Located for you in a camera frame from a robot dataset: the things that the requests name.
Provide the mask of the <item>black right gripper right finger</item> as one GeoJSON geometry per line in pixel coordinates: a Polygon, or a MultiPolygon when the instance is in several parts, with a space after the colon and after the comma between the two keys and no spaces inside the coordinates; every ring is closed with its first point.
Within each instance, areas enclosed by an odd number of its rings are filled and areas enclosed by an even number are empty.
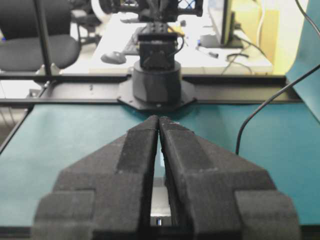
{"type": "Polygon", "coordinates": [[[292,200],[266,169],[167,117],[159,131],[174,223],[195,240],[301,238],[292,200]]]}

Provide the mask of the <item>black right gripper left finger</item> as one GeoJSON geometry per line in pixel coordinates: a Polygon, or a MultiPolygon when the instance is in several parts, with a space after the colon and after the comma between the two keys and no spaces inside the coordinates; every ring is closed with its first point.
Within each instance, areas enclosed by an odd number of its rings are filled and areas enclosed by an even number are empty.
{"type": "Polygon", "coordinates": [[[135,240],[150,225],[159,119],[62,169],[39,202],[34,240],[135,240]]]}

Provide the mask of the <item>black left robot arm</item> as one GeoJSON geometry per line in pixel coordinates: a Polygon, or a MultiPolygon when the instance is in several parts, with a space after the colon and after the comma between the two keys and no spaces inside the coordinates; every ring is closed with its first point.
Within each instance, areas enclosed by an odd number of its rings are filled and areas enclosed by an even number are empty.
{"type": "Polygon", "coordinates": [[[117,100],[141,111],[174,111],[196,101],[195,86],[182,79],[181,64],[175,60],[178,47],[176,31],[169,23],[179,15],[203,14],[203,1],[181,8],[177,0],[138,0],[136,5],[112,1],[112,12],[130,12],[146,23],[146,32],[137,35],[139,60],[131,77],[119,84],[117,100]]]}

